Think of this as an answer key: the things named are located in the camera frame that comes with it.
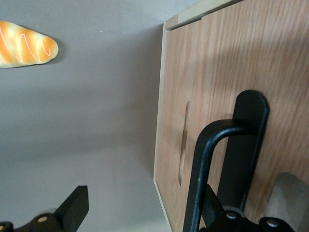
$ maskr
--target black handle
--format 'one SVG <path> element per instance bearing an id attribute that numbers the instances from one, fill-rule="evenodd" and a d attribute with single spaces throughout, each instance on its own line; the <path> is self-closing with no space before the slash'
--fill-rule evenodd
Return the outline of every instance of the black handle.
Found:
<path id="1" fill-rule="evenodd" d="M 264 96 L 246 90 L 237 96 L 233 119 L 209 124 L 197 139 L 183 232 L 197 232 L 213 151 L 228 136 L 218 199 L 243 210 L 265 133 L 269 105 Z"/>

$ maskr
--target black bracket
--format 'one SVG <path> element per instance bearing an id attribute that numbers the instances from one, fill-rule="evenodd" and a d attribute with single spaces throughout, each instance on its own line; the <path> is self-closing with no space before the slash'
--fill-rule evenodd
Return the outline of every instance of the black bracket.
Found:
<path id="1" fill-rule="evenodd" d="M 273 220 L 275 225 L 269 223 L 272 227 L 265 222 L 266 228 L 269 226 L 272 229 L 271 231 L 277 231 L 275 229 L 279 219 L 267 220 L 263 218 L 260 225 L 256 225 L 247 219 L 242 219 L 237 212 L 225 211 L 222 207 L 222 205 L 228 205 L 240 210 L 245 207 L 266 129 L 268 114 L 269 105 L 266 98 L 257 91 L 246 90 L 236 98 L 232 119 L 215 121 L 201 132 L 194 151 L 183 232 L 197 232 L 201 215 L 207 226 L 206 231 L 255 231 L 253 225 L 264 228 L 263 222 L 265 220 L 268 223 L 272 222 L 269 220 Z M 207 185 L 211 158 L 218 142 L 228 136 L 216 196 L 211 187 Z M 233 229 L 229 222 L 236 223 L 236 229 Z"/>
<path id="2" fill-rule="evenodd" d="M 78 186 L 54 213 L 38 215 L 17 229 L 11 222 L 0 222 L 0 232 L 76 232 L 88 210 L 88 188 Z"/>

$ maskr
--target wooden panel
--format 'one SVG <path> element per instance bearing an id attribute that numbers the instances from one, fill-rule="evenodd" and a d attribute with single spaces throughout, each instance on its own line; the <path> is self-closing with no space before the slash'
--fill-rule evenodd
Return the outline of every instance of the wooden panel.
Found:
<path id="1" fill-rule="evenodd" d="M 193 6 L 166 21 L 166 29 L 173 30 L 200 20 L 203 16 L 242 0 L 200 0 Z"/>
<path id="2" fill-rule="evenodd" d="M 195 141 L 209 123 L 231 118 L 236 96 L 262 92 L 270 116 L 245 213 L 262 216 L 277 174 L 309 183 L 309 1 L 247 0 L 167 32 L 154 176 L 173 231 L 183 227 Z M 183 179 L 178 175 L 185 109 Z M 217 191 L 226 140 L 209 183 Z"/>

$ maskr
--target gray surface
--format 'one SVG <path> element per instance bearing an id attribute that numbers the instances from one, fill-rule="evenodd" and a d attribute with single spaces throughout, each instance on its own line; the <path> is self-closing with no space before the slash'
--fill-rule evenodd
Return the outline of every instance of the gray surface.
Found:
<path id="1" fill-rule="evenodd" d="M 309 231 L 309 185 L 290 173 L 280 173 L 264 209 L 264 217 L 280 218 L 295 232 Z"/>
<path id="2" fill-rule="evenodd" d="M 167 231 L 152 180 L 162 23 L 197 0 L 3 0 L 59 45 L 0 69 L 0 221 L 21 226 L 88 185 L 79 231 Z"/>

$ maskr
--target bread toy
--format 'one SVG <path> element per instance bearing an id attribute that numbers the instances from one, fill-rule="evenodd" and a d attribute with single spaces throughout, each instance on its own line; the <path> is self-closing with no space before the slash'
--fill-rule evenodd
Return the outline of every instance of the bread toy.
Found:
<path id="1" fill-rule="evenodd" d="M 50 37 L 0 21 L 0 68 L 44 64 L 58 54 L 58 45 Z"/>

